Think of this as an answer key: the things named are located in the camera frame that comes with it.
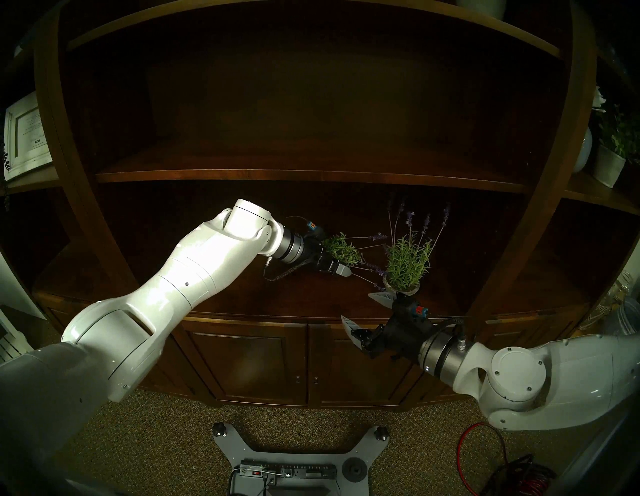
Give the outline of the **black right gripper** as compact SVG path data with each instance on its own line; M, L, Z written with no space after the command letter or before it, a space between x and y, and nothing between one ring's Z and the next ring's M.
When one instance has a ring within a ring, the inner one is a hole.
M391 309L390 318L386 324L381 324L372 331L341 315L347 337L358 349L367 349L371 358L376 358L385 350L391 350L398 357L418 361L423 344L441 330L439 324L428 319L428 309L413 296L394 291L371 292L368 296L383 307Z

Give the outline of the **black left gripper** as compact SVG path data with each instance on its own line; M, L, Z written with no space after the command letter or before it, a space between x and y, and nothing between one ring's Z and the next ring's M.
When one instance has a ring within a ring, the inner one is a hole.
M319 225L307 225L303 239L302 259L313 270L321 273L330 273L341 277L350 277L351 269L334 260L323 244L328 239L325 229Z

